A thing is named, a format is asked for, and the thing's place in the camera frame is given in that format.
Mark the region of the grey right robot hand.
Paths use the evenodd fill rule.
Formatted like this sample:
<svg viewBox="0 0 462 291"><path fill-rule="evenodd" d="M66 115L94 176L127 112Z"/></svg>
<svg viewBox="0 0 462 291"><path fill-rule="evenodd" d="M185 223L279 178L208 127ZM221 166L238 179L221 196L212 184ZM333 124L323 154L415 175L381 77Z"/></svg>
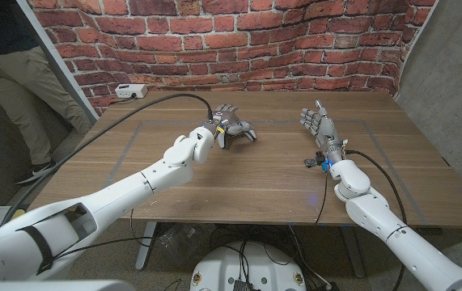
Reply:
<svg viewBox="0 0 462 291"><path fill-rule="evenodd" d="M300 123L314 136L318 148L330 162L340 162L344 159L333 120L318 99L316 109L303 108L300 117Z"/></svg>

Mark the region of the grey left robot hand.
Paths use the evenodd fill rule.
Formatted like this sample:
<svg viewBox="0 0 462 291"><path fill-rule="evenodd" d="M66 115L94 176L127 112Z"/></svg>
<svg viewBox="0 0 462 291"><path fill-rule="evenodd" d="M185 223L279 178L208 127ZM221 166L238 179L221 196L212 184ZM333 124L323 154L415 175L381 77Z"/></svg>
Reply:
<svg viewBox="0 0 462 291"><path fill-rule="evenodd" d="M245 134L249 140L256 140L256 133L252 129L252 126L247 121L241 121L236 115L238 110L232 104L219 105L215 111L212 112L213 122L216 125L216 129L221 134L230 136L236 136Z"/></svg>

